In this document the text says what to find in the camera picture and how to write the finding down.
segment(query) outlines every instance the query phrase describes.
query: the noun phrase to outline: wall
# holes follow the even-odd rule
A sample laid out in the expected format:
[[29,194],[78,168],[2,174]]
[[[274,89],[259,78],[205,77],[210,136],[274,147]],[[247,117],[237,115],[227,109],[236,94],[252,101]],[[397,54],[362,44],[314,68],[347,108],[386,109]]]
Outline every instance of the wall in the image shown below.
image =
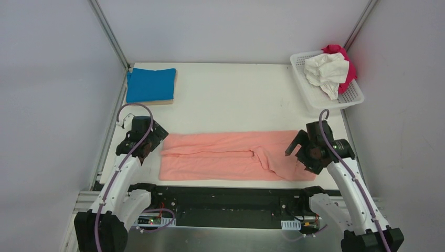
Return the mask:
[[349,54],[366,99],[347,109],[367,184],[402,251],[442,251],[445,2],[381,1]]
[[343,45],[368,0],[99,0],[130,62],[288,64]]
[[88,1],[1,1],[0,34],[0,250],[58,251],[124,70]]

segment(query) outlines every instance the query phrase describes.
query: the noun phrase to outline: crumpled white cloth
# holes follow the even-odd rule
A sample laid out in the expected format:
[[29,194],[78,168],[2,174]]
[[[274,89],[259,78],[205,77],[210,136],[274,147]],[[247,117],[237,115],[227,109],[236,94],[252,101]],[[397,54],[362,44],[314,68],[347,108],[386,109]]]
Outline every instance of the crumpled white cloth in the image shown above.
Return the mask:
[[320,54],[304,61],[309,83],[319,86],[331,100],[338,98],[338,87],[346,81],[349,61],[340,53]]

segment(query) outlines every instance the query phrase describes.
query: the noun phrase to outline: crumpled red cloth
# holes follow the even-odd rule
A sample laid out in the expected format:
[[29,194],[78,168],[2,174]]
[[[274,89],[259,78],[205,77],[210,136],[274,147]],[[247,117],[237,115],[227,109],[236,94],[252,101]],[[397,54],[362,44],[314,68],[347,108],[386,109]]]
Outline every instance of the crumpled red cloth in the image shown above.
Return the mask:
[[345,60],[349,61],[349,72],[346,77],[346,81],[345,81],[345,83],[340,83],[340,86],[338,87],[338,93],[346,92],[351,81],[353,79],[357,78],[355,67],[354,67],[354,65],[352,65],[352,62],[349,60],[349,56],[347,55],[346,50],[343,47],[341,47],[340,45],[328,45],[325,48],[323,48],[322,50],[325,54],[341,53],[343,55],[343,57],[345,57]]

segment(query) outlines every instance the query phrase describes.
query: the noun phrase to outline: laundry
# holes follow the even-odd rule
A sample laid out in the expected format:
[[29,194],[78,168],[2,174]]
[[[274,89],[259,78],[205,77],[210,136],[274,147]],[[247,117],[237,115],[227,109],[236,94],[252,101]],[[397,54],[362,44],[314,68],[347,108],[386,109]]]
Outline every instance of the laundry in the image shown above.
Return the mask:
[[170,134],[161,151],[160,180],[312,181],[284,151],[297,131]]
[[351,81],[353,79],[357,78],[357,73],[356,73],[355,67],[351,63],[346,50],[343,47],[341,47],[340,45],[328,45],[325,48],[323,48],[322,50],[325,54],[341,53],[343,55],[343,57],[345,57],[345,60],[349,61],[349,70],[348,70],[346,80],[344,81],[344,83],[340,82],[340,86],[338,88],[338,93],[346,92]]
[[346,81],[348,71],[349,61],[340,52],[320,54],[304,62],[304,73],[309,83],[321,87],[331,100],[338,98],[338,88]]

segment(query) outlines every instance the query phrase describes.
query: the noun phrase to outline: tabletop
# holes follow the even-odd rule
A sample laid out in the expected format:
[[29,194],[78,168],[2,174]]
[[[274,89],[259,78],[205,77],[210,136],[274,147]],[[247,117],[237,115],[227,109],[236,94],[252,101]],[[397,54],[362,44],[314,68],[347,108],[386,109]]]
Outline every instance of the tabletop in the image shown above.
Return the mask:
[[[149,106],[154,119],[169,133],[305,130],[307,123],[318,120],[318,114],[309,114],[301,100],[290,65],[136,63],[134,68],[177,69],[174,103]],[[120,118],[129,113],[147,115],[147,111],[141,107],[128,106],[122,110]],[[127,123],[125,129],[116,127],[114,130],[101,184],[107,181],[112,171],[116,147],[130,128]],[[336,139],[347,139],[340,111],[331,111],[329,125]],[[160,181],[161,149],[162,145],[144,160],[135,183],[246,188],[305,188],[319,185],[326,190],[338,189],[327,170],[323,170],[314,181]]]

